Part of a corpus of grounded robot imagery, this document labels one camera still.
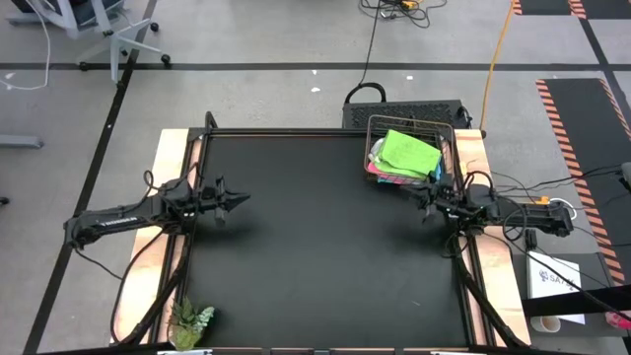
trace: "black table surface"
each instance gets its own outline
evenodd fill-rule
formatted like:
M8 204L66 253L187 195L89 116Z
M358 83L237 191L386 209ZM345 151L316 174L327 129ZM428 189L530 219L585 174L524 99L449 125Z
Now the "black table surface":
M186 296L217 316L199 346L465 345L445 221L368 181L362 137L215 137L203 175L251 199L200 216Z

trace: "floor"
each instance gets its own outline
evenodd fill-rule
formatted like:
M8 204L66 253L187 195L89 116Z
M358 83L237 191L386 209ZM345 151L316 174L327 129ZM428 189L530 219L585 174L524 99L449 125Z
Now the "floor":
M44 89L0 88L2 132L34 134L45 142L37 151L0 150L0 166L10 167L0 172L0 194L12 198L0 211L3 354L25 349L59 254L62 223L82 203L94 209L139 198L144 191L142 172L152 166L162 129L201 126L206 110L212 110L222 127L339 127L343 99L362 75L373 24L354 0L127 3L129 16L136 20L148 4L155 5L153 20L161 30L147 32L144 42L169 53L174 70L162 70L153 65L160 62L158 56L141 53L120 103L114 101L117 91L107 70L81 72L70 65L51 70ZM388 63L390 69L370 70L367 80L381 83L390 101L460 99L477 126L485 64L509 7L508 0L452 0L432 10L428 30L406 21L379 21L371 62ZM10 2L0 4L2 17L13 10ZM631 33L631 22L589 24L609 63L631 64L631 39L623 35ZM99 38L92 34L73 41L58 29L49 31L55 64L72 63ZM44 62L41 28L0 21L0 42L5 49L0 51L3 78L12 73L14 83L41 82L44 72L37 68L42 66L31 65ZM95 61L107 62L107 57ZM499 68L491 87L485 145L492 169L525 184L567 177L534 80L607 79L580 20L514 16L499 62L515 65ZM552 63L577 65L546 66ZM631 101L629 66L616 68L622 69L614 75ZM376 99L371 92L354 98ZM95 152L105 152L103 159ZM89 175L91 167L97 176ZM96 181L90 183L87 176L96 176ZM574 187L563 187L547 193L580 205ZM576 224L589 226L585 214L579 214ZM121 273L132 236L104 238L86 254ZM580 233L567 239L541 238L540 243L548 252L597 251L593 238ZM116 287L116 280L73 255L38 350L106 345ZM544 349L625 351L619 338L532 338Z

